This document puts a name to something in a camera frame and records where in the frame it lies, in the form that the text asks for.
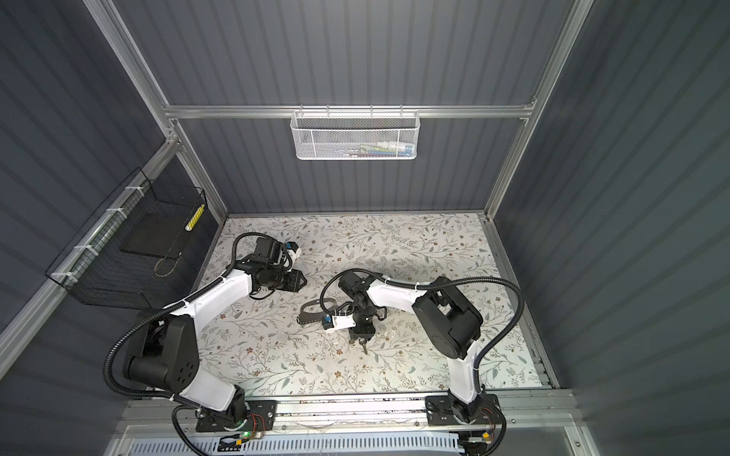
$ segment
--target gray wall panel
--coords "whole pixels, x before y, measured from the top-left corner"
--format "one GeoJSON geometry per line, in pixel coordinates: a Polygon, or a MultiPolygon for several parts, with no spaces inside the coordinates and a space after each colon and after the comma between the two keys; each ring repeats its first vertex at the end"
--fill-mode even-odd
{"type": "MultiPolygon", "coordinates": [[[[79,1],[0,1],[0,106],[3,329],[164,137],[79,1]]],[[[61,302],[0,381],[0,453],[103,451],[126,401],[101,362],[134,313],[61,302]]]]}
{"type": "Polygon", "coordinates": [[[418,157],[303,161],[287,120],[183,120],[231,213],[482,209],[518,119],[424,120],[418,157]]]}
{"type": "Polygon", "coordinates": [[[118,1],[173,104],[521,104],[569,0],[118,1]]]}
{"type": "Polygon", "coordinates": [[[163,137],[82,4],[0,2],[0,328],[163,137]]]}
{"type": "Polygon", "coordinates": [[[598,1],[496,217],[609,456],[730,450],[728,14],[598,1]]]}

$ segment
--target floral pattern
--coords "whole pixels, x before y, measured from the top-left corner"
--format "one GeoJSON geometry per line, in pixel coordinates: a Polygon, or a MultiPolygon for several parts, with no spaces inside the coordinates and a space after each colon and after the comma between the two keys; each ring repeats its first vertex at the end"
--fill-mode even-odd
{"type": "MultiPolygon", "coordinates": [[[[300,326],[299,308],[317,298],[335,274],[356,266],[410,282],[499,275],[476,214],[255,217],[226,221],[204,283],[226,267],[233,238],[245,231],[296,241],[302,255],[294,267],[308,280],[297,294],[243,298],[201,332],[201,365],[249,395],[447,389],[446,358],[433,348],[415,315],[389,309],[385,321],[375,322],[377,333],[365,353],[360,345],[348,344],[347,331],[325,333],[317,323],[300,326]]],[[[239,258],[253,250],[254,241],[240,242],[239,258]]],[[[461,289],[485,317],[479,342],[484,345],[512,317],[507,294],[492,284],[461,289]]],[[[328,297],[345,301],[336,286],[328,297]]],[[[480,371],[489,388],[540,386],[519,328],[487,354],[480,371]]]]}

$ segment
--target aluminum frame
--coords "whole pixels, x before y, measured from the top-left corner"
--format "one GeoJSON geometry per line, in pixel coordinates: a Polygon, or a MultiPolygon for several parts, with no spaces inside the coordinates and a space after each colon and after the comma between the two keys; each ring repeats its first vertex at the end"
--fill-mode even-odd
{"type": "MultiPolygon", "coordinates": [[[[486,237],[487,243],[489,244],[492,252],[492,256],[494,256],[494,261],[497,265],[497,270],[499,270],[499,275],[503,279],[507,279],[510,282],[519,285],[519,281],[517,280],[517,276],[515,276],[514,269],[512,269],[510,259],[507,257],[507,251],[504,249],[502,238],[499,237],[499,232],[497,231],[497,227],[494,225],[494,221],[483,216],[483,218],[480,217],[480,222],[482,224],[484,236],[486,237]]],[[[535,368],[538,368],[538,364],[542,364],[542,367],[545,369],[547,383],[552,388],[560,388],[558,377],[553,370],[553,365],[550,364],[548,353],[545,351],[545,346],[542,345],[542,340],[537,332],[537,326],[535,325],[535,321],[532,319],[532,314],[530,313],[530,309],[527,304],[525,304],[525,310],[522,313],[522,317],[518,324],[522,331],[522,335],[525,338],[527,348],[530,350],[532,360],[535,363],[535,368]]]]}
{"type": "Polygon", "coordinates": [[[453,210],[423,210],[423,211],[345,211],[345,212],[256,212],[255,214],[228,214],[228,218],[254,218],[254,217],[336,217],[337,215],[417,215],[417,214],[484,214],[481,209],[460,209],[453,210]]]}
{"type": "Polygon", "coordinates": [[[134,42],[134,38],[114,6],[114,2],[112,0],[84,0],[84,5],[121,62],[134,87],[137,88],[160,130],[165,136],[176,136],[182,141],[182,145],[185,147],[177,158],[185,167],[193,184],[205,190],[211,213],[219,223],[222,223],[228,214],[226,205],[205,171],[203,163],[195,153],[182,126],[165,115],[164,108],[169,105],[167,97],[134,42]]]}
{"type": "Polygon", "coordinates": [[[484,207],[484,212],[487,214],[489,220],[494,219],[494,215],[499,209],[499,205],[504,199],[507,188],[510,186],[512,177],[517,171],[517,166],[520,164],[520,160],[529,146],[530,139],[535,132],[542,113],[545,111],[545,107],[548,105],[550,96],[553,94],[553,90],[558,82],[560,73],[565,67],[565,63],[568,60],[568,55],[573,49],[575,40],[578,38],[581,28],[585,19],[588,17],[588,13],[591,11],[593,6],[593,0],[574,0],[571,6],[568,18],[565,21],[563,30],[561,31],[560,37],[558,38],[557,44],[550,55],[550,60],[547,62],[545,73],[540,80],[540,84],[537,86],[537,91],[534,97],[534,106],[532,108],[532,115],[527,119],[523,127],[519,130],[515,141],[512,144],[512,148],[507,154],[507,158],[504,160],[502,170],[499,172],[497,182],[494,185],[491,195],[484,207]]]}
{"type": "MultiPolygon", "coordinates": [[[[510,428],[564,428],[576,456],[598,456],[583,414],[571,390],[497,390],[494,391],[510,428]]],[[[277,417],[270,434],[368,433],[399,430],[459,430],[479,426],[429,427],[423,398],[445,395],[443,391],[428,393],[378,393],[344,395],[300,395],[252,397],[255,400],[276,400],[277,417]]],[[[104,453],[125,455],[136,438],[176,437],[170,414],[176,406],[165,400],[129,401],[118,423],[115,435],[104,453]]],[[[180,415],[180,425],[189,436],[198,434],[196,419],[188,413],[180,415]]]]}
{"type": "MultiPolygon", "coordinates": [[[[120,195],[110,204],[109,208],[116,209],[122,206],[127,198],[136,191],[131,187],[141,185],[145,181],[145,175],[150,179],[157,177],[167,163],[175,156],[179,148],[180,143],[177,138],[172,137],[167,139],[157,149],[157,152],[155,152],[144,168],[142,168],[142,172],[137,173],[127,188],[122,190],[120,195]]],[[[81,238],[79,244],[87,244],[111,216],[112,211],[104,211],[104,214],[94,223],[86,235],[81,238]]],[[[79,249],[72,250],[61,262],[58,270],[63,271],[69,265],[72,265],[78,259],[79,254],[79,249]]],[[[12,319],[4,331],[0,333],[0,379],[2,379],[8,369],[10,369],[10,366],[12,366],[23,350],[30,344],[33,337],[40,331],[40,328],[45,324],[67,294],[63,287],[51,279],[46,279],[33,297],[15,315],[15,318],[12,319]]]]}
{"type": "Polygon", "coordinates": [[[294,112],[308,117],[402,117],[422,119],[527,119],[532,105],[516,106],[216,106],[172,105],[163,109],[170,119],[289,119],[294,112]]]}

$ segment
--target white wire basket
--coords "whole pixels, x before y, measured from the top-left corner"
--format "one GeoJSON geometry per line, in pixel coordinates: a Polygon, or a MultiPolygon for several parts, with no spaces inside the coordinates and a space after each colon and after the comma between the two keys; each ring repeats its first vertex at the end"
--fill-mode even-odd
{"type": "Polygon", "coordinates": [[[301,160],[412,160],[418,113],[400,117],[309,117],[291,115],[296,157],[301,160]]]}

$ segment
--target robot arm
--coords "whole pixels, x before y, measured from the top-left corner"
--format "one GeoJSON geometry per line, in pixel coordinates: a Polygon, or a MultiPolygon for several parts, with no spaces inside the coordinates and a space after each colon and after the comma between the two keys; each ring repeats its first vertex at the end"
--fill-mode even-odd
{"type": "MultiPolygon", "coordinates": [[[[475,373],[479,357],[475,342],[481,337],[484,319],[472,302],[451,284],[446,277],[439,277],[431,283],[420,284],[431,288],[422,290],[416,284],[389,283],[389,279],[381,280],[374,274],[363,278],[354,271],[343,271],[338,283],[353,300],[352,308],[345,315],[351,319],[345,324],[349,326],[350,341],[357,340],[363,347],[375,335],[372,320],[378,308],[391,307],[416,315],[431,343],[447,358],[451,409],[458,421],[468,424],[479,412],[483,400],[475,373]]],[[[337,329],[332,318],[342,316],[328,314],[323,324],[337,329]]]]}
{"type": "MultiPolygon", "coordinates": [[[[301,271],[292,269],[300,254],[296,243],[258,238],[254,253],[234,260],[226,273],[202,288],[206,291],[183,299],[182,306],[170,304],[168,308],[179,308],[150,321],[129,339],[124,377],[220,412],[223,427],[236,427],[246,412],[243,391],[199,365],[197,336],[223,310],[246,296],[256,298],[263,287],[272,293],[298,292],[307,284],[301,271]]],[[[140,312],[137,322],[156,312],[140,312]]]]}

